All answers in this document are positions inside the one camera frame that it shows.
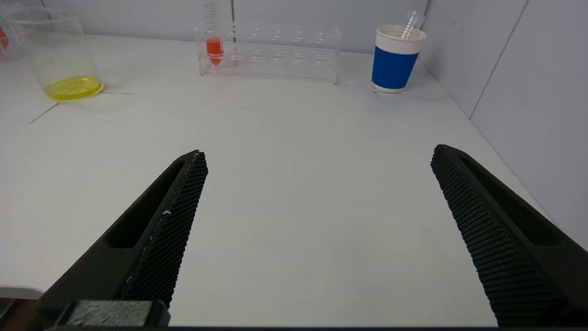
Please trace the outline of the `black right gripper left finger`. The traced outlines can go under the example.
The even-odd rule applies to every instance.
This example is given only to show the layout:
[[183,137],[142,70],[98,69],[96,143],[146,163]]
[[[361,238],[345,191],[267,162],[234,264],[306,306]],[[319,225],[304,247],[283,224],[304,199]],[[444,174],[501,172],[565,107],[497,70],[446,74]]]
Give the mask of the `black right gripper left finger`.
[[174,160],[39,300],[42,325],[164,327],[208,175],[204,152]]

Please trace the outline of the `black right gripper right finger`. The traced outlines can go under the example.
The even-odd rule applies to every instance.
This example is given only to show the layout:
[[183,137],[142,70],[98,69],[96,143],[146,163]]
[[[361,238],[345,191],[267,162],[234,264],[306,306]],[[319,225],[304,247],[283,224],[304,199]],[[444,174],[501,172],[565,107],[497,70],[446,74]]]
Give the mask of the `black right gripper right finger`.
[[587,327],[587,251],[467,153],[430,166],[498,325]]

